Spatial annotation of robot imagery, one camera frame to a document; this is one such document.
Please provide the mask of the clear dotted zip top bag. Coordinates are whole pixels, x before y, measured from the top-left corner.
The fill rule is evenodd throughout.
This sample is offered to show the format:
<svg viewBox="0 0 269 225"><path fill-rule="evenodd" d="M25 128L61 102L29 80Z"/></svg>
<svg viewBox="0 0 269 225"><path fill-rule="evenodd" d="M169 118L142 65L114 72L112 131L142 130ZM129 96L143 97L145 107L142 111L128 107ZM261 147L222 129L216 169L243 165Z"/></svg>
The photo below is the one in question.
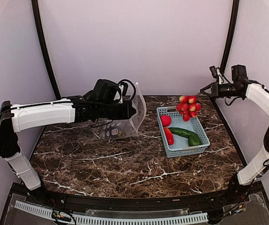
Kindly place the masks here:
<svg viewBox="0 0 269 225"><path fill-rule="evenodd" d="M136 109L136 114L128 119L128 120L107 120L107 121L103 121L101 122L101 124L98 124L98 127L92 127L92 131L97 134L97 136L102 139L100 136L99 136L99 133L100 133L100 130L101 128L104 126L104 125L107 125L107 124L110 124L111 122L122 122L122 121L125 121L125 122L129 122L133 127L134 129L136 130L137 132L137 135L138 136L138 130L139 130L139 127L140 125L142 124L145 116L146 116L146 112L147 112L147 107L146 107L146 102L144 100L144 97L139 89L139 83L136 82L135 83L135 89L136 89L136 94L134 96L134 99L132 100L132 106Z"/></svg>

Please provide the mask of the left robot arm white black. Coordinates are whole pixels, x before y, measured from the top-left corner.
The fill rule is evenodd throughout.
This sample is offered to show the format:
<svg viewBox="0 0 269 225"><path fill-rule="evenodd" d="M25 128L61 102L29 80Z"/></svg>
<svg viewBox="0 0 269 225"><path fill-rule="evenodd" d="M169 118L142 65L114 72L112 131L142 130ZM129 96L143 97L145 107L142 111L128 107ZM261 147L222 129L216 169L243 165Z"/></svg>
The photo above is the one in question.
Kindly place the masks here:
<svg viewBox="0 0 269 225"><path fill-rule="evenodd" d="M61 100L28 105L13 105L10 101L0 108L0 158L3 158L23 181L40 204L47 204L51 195L18 143L18 132L60 123L79 123L98 119L126 120L136 114L130 100L104 103L71 96Z"/></svg>

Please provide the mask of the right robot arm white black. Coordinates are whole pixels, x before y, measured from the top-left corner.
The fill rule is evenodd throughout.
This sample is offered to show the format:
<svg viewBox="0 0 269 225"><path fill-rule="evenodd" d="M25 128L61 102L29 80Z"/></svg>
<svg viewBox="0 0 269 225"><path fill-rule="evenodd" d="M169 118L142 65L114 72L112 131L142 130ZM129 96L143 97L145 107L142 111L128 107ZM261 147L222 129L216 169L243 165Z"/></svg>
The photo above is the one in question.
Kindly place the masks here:
<svg viewBox="0 0 269 225"><path fill-rule="evenodd" d="M200 92L201 89L211 85L211 83L217 82L217 79L212 77L211 74L205 74L192 82L196 82L195 88L197 92ZM245 89L244 94L246 96L248 87ZM239 156L240 162L243 165L243 168L236 172L239 173L248 167L253 158L261 151L262 146L264 146L265 134L269 128L269 115L253 99L248 99L247 96L245 99L241 97L236 99L236 102L231 106L224 105L225 100L222 98L214 98L212 104L221 118ZM261 179L260 177L256 178L257 181L263 182L263 186L266 188L269 197L269 170L266 171ZM238 199L241 199L243 193L247 192L246 187L239 187L243 184L239 184L237 178L236 180L238 181L235 182L234 180L234 178L230 178L231 187L228 188L229 185L227 185L224 192L224 200L227 203L236 202Z"/></svg>

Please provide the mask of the purple toy eggplant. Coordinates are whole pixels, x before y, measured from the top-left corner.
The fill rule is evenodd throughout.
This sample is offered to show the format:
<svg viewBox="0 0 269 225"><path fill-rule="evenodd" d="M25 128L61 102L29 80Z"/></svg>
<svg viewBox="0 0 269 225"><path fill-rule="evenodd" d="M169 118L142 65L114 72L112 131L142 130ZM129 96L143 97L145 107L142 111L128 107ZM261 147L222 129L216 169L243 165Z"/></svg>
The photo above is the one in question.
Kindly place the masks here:
<svg viewBox="0 0 269 225"><path fill-rule="evenodd" d="M111 122L110 124L104 125L99 133L99 136L103 140L122 139L136 135L137 132L134 127L129 122L125 121Z"/></svg>

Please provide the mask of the red toy berry bunch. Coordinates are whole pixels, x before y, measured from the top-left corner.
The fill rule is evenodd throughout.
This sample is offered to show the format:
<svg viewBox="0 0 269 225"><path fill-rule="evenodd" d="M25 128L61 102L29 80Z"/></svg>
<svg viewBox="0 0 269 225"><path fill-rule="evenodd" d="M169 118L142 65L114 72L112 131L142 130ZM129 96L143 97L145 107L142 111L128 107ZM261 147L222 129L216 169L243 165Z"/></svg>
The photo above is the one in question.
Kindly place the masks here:
<svg viewBox="0 0 269 225"><path fill-rule="evenodd" d="M197 96L180 96L176 109L182 116L184 122L195 119L202 106L197 101Z"/></svg>

